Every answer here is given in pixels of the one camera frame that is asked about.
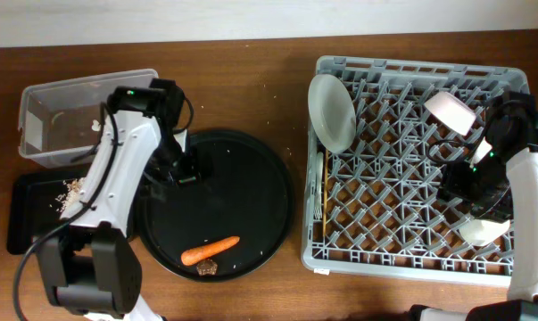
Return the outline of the white cup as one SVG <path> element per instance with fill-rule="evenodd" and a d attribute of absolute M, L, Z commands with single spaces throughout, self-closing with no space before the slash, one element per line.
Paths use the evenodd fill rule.
<path fill-rule="evenodd" d="M 459 228 L 459 234 L 469 244 L 484 247 L 508 232 L 510 222 L 502 223 L 485 219 L 471 219 Z"/>

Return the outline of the white tissue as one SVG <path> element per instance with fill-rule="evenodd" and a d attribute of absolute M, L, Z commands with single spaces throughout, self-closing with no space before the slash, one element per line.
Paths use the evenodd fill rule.
<path fill-rule="evenodd" d="M 100 122 L 94 119 L 92 122 L 91 129 L 95 132 L 99 132 L 101 128 L 102 128 L 102 125 L 100 124 Z"/>

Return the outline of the pink bowl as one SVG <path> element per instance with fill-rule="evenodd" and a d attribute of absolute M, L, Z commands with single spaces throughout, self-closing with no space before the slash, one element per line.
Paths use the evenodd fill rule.
<path fill-rule="evenodd" d="M 447 128 L 462 136 L 468 134 L 476 120 L 475 112 L 448 92 L 438 92 L 425 101 L 425 107 Z"/>

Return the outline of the orange carrot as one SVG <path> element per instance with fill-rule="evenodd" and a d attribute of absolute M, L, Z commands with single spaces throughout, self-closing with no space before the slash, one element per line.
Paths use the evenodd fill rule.
<path fill-rule="evenodd" d="M 203 246 L 184 251 L 181 254 L 181 262 L 185 266 L 193 266 L 205 259 L 228 250 L 229 248 L 237 245 L 239 241 L 239 236 L 230 236 L 215 243 L 205 244 Z"/>

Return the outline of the brown food scrap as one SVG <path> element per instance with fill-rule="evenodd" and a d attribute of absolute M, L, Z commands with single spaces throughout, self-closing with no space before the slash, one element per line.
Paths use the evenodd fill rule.
<path fill-rule="evenodd" d="M 219 265 L 212 259 L 204 259 L 196 264 L 196 271 L 199 276 L 215 276 Z"/>

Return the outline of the white plastic fork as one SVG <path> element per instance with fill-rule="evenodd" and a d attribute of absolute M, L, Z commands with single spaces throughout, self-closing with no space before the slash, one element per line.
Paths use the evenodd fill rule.
<path fill-rule="evenodd" d="M 322 219 L 322 177 L 324 170 L 324 154 L 322 152 L 317 153 L 316 158 L 316 193 L 315 193 L 315 209 L 314 218 Z"/>

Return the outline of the wooden chopstick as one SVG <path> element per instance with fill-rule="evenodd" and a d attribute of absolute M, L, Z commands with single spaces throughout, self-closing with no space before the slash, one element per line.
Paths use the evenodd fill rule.
<path fill-rule="evenodd" d="M 322 235 L 323 242 L 326 242 L 327 239 L 327 178 L 328 178 L 328 158 L 329 150 L 326 149 L 324 157 L 324 179 L 323 179 L 323 218 L 322 218 Z"/>

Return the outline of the grey plate with rice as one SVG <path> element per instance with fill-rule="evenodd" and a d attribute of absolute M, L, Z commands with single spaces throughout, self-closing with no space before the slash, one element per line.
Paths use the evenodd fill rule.
<path fill-rule="evenodd" d="M 356 114 L 343 82 L 329 74 L 318 74 L 308 92 L 310 121 L 320 142 L 332 153 L 342 153 L 356 135 Z"/>

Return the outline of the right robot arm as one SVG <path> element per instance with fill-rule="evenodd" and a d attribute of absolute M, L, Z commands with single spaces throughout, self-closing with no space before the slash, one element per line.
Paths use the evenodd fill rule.
<path fill-rule="evenodd" d="M 408 320 L 538 320 L 538 152 L 524 149 L 506 164 L 515 227 L 513 273 L 507 299 L 468 313 L 414 305 Z"/>

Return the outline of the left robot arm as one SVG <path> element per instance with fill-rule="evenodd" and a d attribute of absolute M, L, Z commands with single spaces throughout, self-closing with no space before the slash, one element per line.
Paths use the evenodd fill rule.
<path fill-rule="evenodd" d="M 92 320 L 158 320 L 142 298 L 142 268 L 128 243 L 130 207 L 140 180 L 181 187 L 202 175 L 178 126 L 191 103 L 173 81 L 119 86 L 102 108 L 107 117 L 78 198 L 62 223 L 29 248 L 46 297 Z"/>

